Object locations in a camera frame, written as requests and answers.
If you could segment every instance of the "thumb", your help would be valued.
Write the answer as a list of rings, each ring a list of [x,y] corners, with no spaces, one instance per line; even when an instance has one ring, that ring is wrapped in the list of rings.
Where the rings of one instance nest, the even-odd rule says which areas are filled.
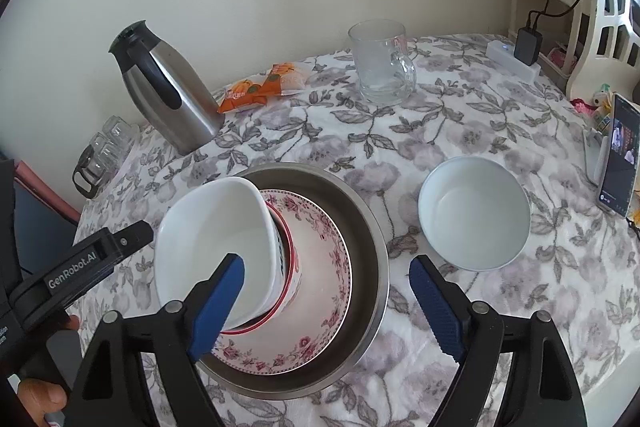
[[[66,394],[62,387],[33,378],[20,382],[18,398],[38,427],[47,427],[45,413],[60,411],[66,405]]]

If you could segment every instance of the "phone screen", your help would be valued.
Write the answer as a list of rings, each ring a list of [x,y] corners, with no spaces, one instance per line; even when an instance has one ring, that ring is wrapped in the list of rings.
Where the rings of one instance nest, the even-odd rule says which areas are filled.
[[[620,96],[614,97],[611,149],[600,189],[600,203],[626,216],[638,169],[640,114]]]

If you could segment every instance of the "orange snack package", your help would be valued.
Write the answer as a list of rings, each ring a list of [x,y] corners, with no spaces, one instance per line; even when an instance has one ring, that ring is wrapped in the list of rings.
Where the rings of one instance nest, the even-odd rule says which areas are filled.
[[[266,105],[268,96],[301,92],[312,71],[311,66],[304,62],[274,64],[266,76],[254,74],[227,87],[222,101],[217,101],[218,112],[250,109]]]

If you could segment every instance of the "human hand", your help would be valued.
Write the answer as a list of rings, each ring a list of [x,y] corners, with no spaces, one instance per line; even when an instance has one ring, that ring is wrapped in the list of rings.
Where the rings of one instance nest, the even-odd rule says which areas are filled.
[[[69,317],[66,324],[68,330],[78,331],[80,319],[75,315]],[[18,385],[18,399],[22,402],[29,416],[38,427],[48,427],[44,420],[46,413],[58,412],[66,405],[65,391],[55,383],[26,378]]]

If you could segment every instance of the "tablecloth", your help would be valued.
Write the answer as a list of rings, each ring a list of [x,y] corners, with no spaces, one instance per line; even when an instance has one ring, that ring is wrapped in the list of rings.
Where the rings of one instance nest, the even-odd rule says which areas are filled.
[[[396,107],[364,102],[350,52],[307,59],[314,74],[305,92],[227,117],[223,132],[178,157],[147,126],[134,160],[107,193],[89,201],[77,240],[100,227],[112,232],[139,220],[155,230],[167,209],[193,187],[248,166],[294,161],[344,179],[366,201],[387,240],[390,293],[380,332],[355,369],[324,391],[292,401],[261,401],[221,388],[203,375],[229,427],[412,427],[431,419],[456,371],[440,352],[408,283],[416,254],[429,253],[471,300],[529,317],[549,311],[583,394],[638,347],[638,244],[623,219],[594,206],[584,174],[583,121],[545,76],[526,84],[486,55],[502,37],[456,35],[410,41],[417,87]],[[522,253],[485,273],[456,269],[420,232],[417,195],[436,165],[480,155],[505,165],[531,202]],[[465,223],[456,223],[465,233]],[[101,316],[159,309],[153,244],[119,265],[70,311],[82,321],[86,347]],[[162,425],[174,425],[154,359],[143,357]],[[501,356],[480,425],[492,425],[508,375]]]

